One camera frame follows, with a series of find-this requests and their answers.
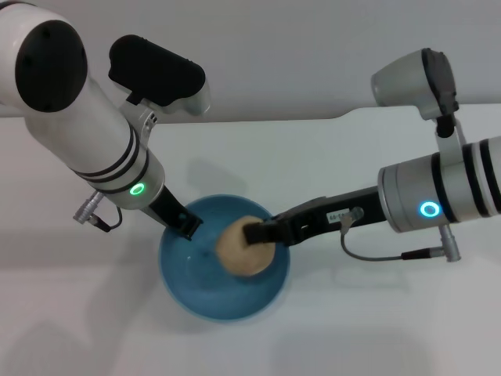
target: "bowl rim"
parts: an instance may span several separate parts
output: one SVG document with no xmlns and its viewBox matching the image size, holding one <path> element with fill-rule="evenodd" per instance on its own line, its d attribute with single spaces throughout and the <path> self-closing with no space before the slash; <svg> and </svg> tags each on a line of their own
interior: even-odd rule
<svg viewBox="0 0 501 376">
<path fill-rule="evenodd" d="M 260 204 L 258 204 L 257 202 L 254 202 L 246 197 L 242 197 L 242 196 L 237 196 L 235 194 L 224 194 L 224 193 L 220 193 L 220 194 L 212 194 L 210 196 L 205 196 L 205 197 L 200 197 L 200 198 L 197 198 L 196 200 L 194 201 L 191 201 L 189 204 L 186 205 L 186 208 L 189 209 L 190 206 L 192 205 L 195 205 L 201 201 L 205 201 L 205 200 L 213 200 L 215 198 L 222 198 L 222 197 L 227 197 L 227 198 L 236 198 L 236 199 L 239 199 L 239 200 L 242 200 L 242 201 L 247 201 L 248 203 L 250 204 L 253 204 L 253 205 L 256 205 L 257 207 L 259 207 L 260 209 L 262 209 L 264 212 L 266 212 L 270 217 L 272 216 L 272 213 L 270 213 L 266 208 L 262 207 Z M 208 321 L 212 321 L 214 323 L 223 323 L 223 324 L 226 324 L 226 323 L 234 323 L 236 321 L 241 321 L 241 320 L 248 320 L 250 319 L 251 317 L 254 317 L 254 316 L 257 316 L 258 314 L 262 313 L 263 311 L 265 311 L 271 304 L 273 304 L 277 299 L 278 297 L 283 294 L 283 291 L 284 291 L 284 286 L 286 285 L 286 282 L 287 280 L 289 279 L 289 273 L 290 273 L 290 250 L 289 250 L 289 247 L 285 247 L 285 252 L 287 253 L 287 267 L 286 267 L 286 273 L 285 273 L 285 277 L 283 278 L 282 280 L 282 285 L 280 286 L 278 292 L 275 294 L 275 296 L 268 302 L 266 303 L 266 305 L 264 305 L 263 307 L 261 307 L 260 309 L 258 309 L 257 311 L 255 312 L 252 312 L 251 314 L 249 315 L 246 315 L 246 316 L 242 316 L 242 317 L 237 317 L 235 319 L 216 319 L 214 317 L 210 317 L 210 316 L 205 316 L 205 315 L 202 315 L 201 313 L 198 313 L 198 312 L 195 312 L 193 311 L 191 308 L 187 307 L 183 302 L 181 302 L 178 297 L 174 294 L 174 292 L 172 292 L 172 289 L 170 288 L 170 286 L 168 285 L 167 281 L 165 280 L 165 275 L 164 275 L 164 271 L 162 269 L 162 244 L 164 243 L 164 237 L 167 236 L 167 233 L 170 232 L 171 230 L 169 229 L 169 227 L 165 227 L 165 230 L 164 232 L 162 233 L 162 237 L 160 238 L 160 244 L 158 246 L 158 268 L 160 270 L 160 275 L 162 277 L 162 281 L 164 282 L 164 286 L 165 288 L 167 289 L 169 295 L 174 299 L 174 301 L 176 303 L 178 303 L 186 312 L 188 313 L 191 313 L 192 315 L 196 316 L 196 317 L 199 317 L 200 319 L 203 319 L 203 320 L 208 320 Z"/>
</svg>

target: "cable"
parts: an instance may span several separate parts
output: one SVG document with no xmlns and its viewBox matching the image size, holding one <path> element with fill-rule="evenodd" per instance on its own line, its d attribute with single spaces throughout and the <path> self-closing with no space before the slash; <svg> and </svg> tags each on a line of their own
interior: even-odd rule
<svg viewBox="0 0 501 376">
<path fill-rule="evenodd" d="M 348 256 L 362 261 L 396 261 L 396 260 L 419 260 L 419 259 L 431 259 L 433 257 L 442 257 L 445 255 L 443 247 L 432 247 L 432 248 L 422 248 L 416 249 L 415 251 L 403 252 L 400 256 L 388 256 L 388 257 L 366 257 L 361 255 L 356 255 L 348 250 L 346 247 L 346 241 L 344 237 L 351 228 L 351 225 L 360 220 L 364 215 L 363 209 L 359 207 L 353 208 L 348 213 L 341 217 L 341 247 L 344 253 Z"/>
<path fill-rule="evenodd" d="M 366 256 L 360 256 L 356 255 L 355 253 L 351 253 L 347 248 L 346 248 L 346 243 L 344 241 L 345 234 L 341 234 L 341 247 L 343 248 L 344 253 L 346 253 L 348 256 L 351 256 L 354 259 L 357 260 L 362 260 L 362 261 L 395 261 L 395 260 L 402 260 L 402 256 L 388 256 L 388 257 L 366 257 Z"/>
<path fill-rule="evenodd" d="M 117 212 L 118 212 L 118 222 L 117 222 L 117 224 L 110 226 L 110 230 L 115 230 L 117 227 L 119 227 L 119 225 L 122 224 L 122 220 L 123 220 L 122 209 L 117 207 Z"/>
</svg>

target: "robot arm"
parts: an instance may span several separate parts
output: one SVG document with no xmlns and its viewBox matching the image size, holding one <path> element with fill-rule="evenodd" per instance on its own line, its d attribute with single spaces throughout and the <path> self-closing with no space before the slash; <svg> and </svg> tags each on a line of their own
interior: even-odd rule
<svg viewBox="0 0 501 376">
<path fill-rule="evenodd" d="M 0 24 L 0 102 L 19 109 L 30 134 L 95 188 L 76 215 L 79 222 L 107 197 L 189 239 L 202 221 L 164 185 L 147 141 L 154 111 L 208 109 L 202 68 L 139 37 L 119 39 L 110 52 L 110 77 L 131 92 L 120 112 L 89 75 L 85 47 L 63 17 L 6 2 Z"/>
<path fill-rule="evenodd" d="M 417 106 L 436 123 L 438 152 L 382 168 L 377 186 L 337 197 L 321 197 L 263 223 L 246 225 L 247 243 L 294 245 L 331 231 L 388 221 L 398 233 L 438 227 L 442 247 L 405 252 L 392 259 L 460 254 L 449 224 L 501 213 L 501 137 L 466 143 L 454 112 L 456 86 L 442 52 L 423 49 L 389 64 L 372 77 L 382 106 Z M 383 261 L 372 258 L 368 261 Z"/>
</svg>

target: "gray cable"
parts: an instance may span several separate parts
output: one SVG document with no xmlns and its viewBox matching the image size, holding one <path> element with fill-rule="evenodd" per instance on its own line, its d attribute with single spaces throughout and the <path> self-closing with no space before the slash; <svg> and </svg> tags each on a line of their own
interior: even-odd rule
<svg viewBox="0 0 501 376">
<path fill-rule="evenodd" d="M 123 220 L 122 210 L 119 207 L 117 207 L 117 212 L 118 212 L 118 222 L 117 222 L 117 224 L 110 226 L 110 230 L 115 230 L 117 227 L 119 227 L 119 225 L 122 224 L 122 220 Z"/>
<path fill-rule="evenodd" d="M 366 256 L 356 255 L 355 253 L 351 253 L 346 248 L 346 243 L 344 241 L 344 236 L 345 235 L 346 235 L 345 233 L 341 233 L 341 247 L 343 248 L 344 253 L 346 253 L 348 256 L 351 256 L 354 259 L 362 260 L 362 261 L 395 261 L 395 260 L 402 260 L 401 256 L 366 257 Z"/>
</svg>

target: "blue led ring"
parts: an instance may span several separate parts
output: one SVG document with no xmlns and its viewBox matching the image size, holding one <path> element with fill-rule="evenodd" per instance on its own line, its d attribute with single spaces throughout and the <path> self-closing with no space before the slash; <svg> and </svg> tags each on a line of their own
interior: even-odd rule
<svg viewBox="0 0 501 376">
<path fill-rule="evenodd" d="M 427 218 L 434 218 L 440 214 L 440 206 L 433 201 L 423 202 L 420 206 L 420 213 Z"/>
</svg>

